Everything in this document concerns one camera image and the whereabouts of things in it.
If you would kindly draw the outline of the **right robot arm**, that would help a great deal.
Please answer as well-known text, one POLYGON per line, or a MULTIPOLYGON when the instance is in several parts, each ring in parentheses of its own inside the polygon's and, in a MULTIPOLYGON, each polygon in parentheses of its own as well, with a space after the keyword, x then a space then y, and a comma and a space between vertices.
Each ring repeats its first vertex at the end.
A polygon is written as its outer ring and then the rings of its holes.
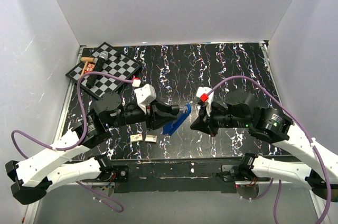
POLYGON ((322 170, 325 167, 331 184, 331 201, 337 202, 337 155, 320 144, 310 143, 289 116, 275 108, 259 107, 256 97, 243 89, 228 92, 224 105, 213 100, 208 87, 199 87, 196 97, 200 110, 192 130, 216 136, 220 128, 244 128, 252 137, 282 148, 300 161, 288 163, 247 153, 239 165, 223 172, 227 180, 282 180, 302 185, 326 199, 322 170))

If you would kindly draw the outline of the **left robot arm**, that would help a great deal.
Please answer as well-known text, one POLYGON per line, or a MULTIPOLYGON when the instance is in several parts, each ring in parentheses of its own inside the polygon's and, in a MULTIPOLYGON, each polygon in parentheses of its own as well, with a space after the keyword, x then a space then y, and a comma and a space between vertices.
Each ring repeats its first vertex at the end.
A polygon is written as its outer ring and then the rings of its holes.
POLYGON ((6 163, 7 175, 13 181, 13 197, 28 205, 68 183, 87 179, 127 181, 127 176, 121 173, 128 172, 128 167, 112 165, 104 155, 82 162, 70 161, 110 138, 109 127, 145 122, 147 128, 156 130, 177 120, 179 112, 178 105, 167 105, 158 100, 153 100, 145 110, 136 101, 124 106, 119 94, 104 94, 91 104, 85 119, 77 122, 51 146, 23 161, 6 163))

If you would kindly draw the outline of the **blue stapler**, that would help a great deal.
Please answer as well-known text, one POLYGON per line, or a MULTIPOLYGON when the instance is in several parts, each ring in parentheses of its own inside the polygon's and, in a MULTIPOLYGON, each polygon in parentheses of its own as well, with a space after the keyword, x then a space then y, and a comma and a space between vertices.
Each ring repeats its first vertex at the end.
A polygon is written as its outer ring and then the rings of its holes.
POLYGON ((169 122, 163 127, 163 135, 172 136, 178 128, 183 124, 183 122, 189 117, 191 114, 192 108, 190 104, 186 104, 184 107, 180 108, 179 115, 177 120, 173 122, 169 122))

